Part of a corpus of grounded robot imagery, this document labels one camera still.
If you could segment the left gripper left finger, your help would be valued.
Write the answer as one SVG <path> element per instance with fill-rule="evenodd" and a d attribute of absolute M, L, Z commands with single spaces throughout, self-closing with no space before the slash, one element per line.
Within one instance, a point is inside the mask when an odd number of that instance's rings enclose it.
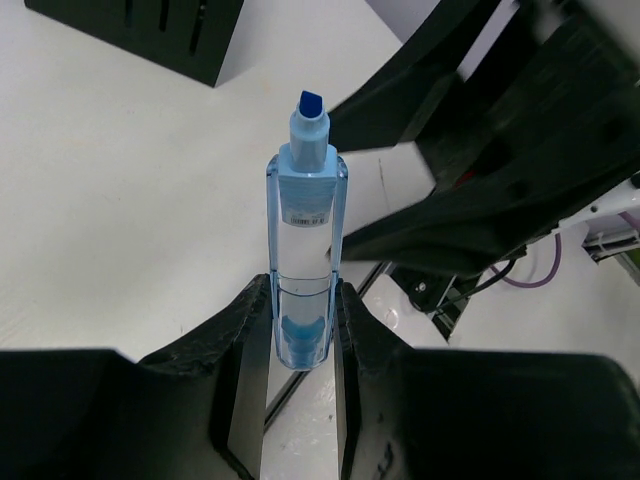
<path fill-rule="evenodd" d="M 108 349 L 1 355 L 5 479 L 256 479 L 271 350 L 269 279 L 131 361 Z"/>

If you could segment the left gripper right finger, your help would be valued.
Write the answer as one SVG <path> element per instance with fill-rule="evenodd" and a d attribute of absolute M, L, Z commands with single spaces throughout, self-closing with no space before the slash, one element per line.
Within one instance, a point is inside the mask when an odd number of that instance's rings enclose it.
<path fill-rule="evenodd" d="M 599 355 L 416 349 L 336 289 L 343 479 L 635 479 L 639 395 Z"/>

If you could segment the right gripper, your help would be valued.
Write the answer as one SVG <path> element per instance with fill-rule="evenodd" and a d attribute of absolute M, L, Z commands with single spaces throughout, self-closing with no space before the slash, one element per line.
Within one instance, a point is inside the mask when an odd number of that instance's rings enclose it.
<path fill-rule="evenodd" d="M 511 17 L 469 76 L 491 17 Z M 347 261 L 475 275 L 639 169 L 639 69 L 575 1 L 442 1 L 330 112 L 339 152 L 412 143 L 437 191 L 343 240 Z"/>

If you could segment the blue highlighter pen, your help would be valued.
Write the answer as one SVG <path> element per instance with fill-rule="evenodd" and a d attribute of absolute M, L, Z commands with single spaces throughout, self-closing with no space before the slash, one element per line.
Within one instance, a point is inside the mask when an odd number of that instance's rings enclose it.
<path fill-rule="evenodd" d="M 327 359 L 333 333 L 349 173 L 329 133 L 323 98 L 302 92 L 266 167 L 274 340 L 296 371 Z"/>

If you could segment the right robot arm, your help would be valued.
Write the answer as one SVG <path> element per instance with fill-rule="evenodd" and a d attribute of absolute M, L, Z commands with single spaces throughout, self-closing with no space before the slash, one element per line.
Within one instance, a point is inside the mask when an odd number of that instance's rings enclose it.
<path fill-rule="evenodd" d="M 342 257 L 390 264 L 424 332 L 445 341 L 447 291 L 503 282 L 527 247 L 587 236 L 599 199 L 639 170 L 639 5 L 517 1 L 470 74 L 462 66 L 500 9 L 441 1 L 404 45 L 330 111 L 340 154 L 414 145 L 434 184 L 352 222 Z"/>

